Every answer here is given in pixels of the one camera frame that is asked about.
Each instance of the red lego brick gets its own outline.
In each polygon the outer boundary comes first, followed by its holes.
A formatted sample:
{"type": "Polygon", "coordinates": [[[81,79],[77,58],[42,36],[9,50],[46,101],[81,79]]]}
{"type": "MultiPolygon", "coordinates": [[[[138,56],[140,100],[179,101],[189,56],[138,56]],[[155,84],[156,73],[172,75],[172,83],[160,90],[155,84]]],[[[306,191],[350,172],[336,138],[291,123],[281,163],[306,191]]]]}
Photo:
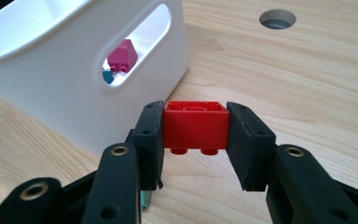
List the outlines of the red lego brick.
{"type": "Polygon", "coordinates": [[[164,147],[182,155],[215,155],[228,143],[229,112],[218,102],[169,101],[163,112],[164,147]]]}
{"type": "Polygon", "coordinates": [[[114,73],[119,71],[128,73],[136,64],[138,54],[130,39],[125,39],[121,44],[107,57],[107,63],[110,70],[114,73]]]}

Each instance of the wood grain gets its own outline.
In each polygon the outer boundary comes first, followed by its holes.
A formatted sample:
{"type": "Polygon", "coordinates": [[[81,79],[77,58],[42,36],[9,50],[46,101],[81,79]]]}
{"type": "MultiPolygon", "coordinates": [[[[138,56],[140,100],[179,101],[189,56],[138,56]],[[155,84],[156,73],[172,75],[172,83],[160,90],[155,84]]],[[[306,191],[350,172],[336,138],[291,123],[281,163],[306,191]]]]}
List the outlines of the wood grain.
{"type": "MultiPolygon", "coordinates": [[[[185,0],[184,12],[190,65],[170,99],[248,105],[278,144],[307,148],[358,188],[358,1],[185,0]],[[295,25],[263,27],[273,8],[295,25]]],[[[98,160],[0,98],[0,202],[34,177],[66,185],[98,160]]],[[[144,223],[270,222],[265,193],[241,191],[224,151],[166,153],[163,181],[144,223]]]]}

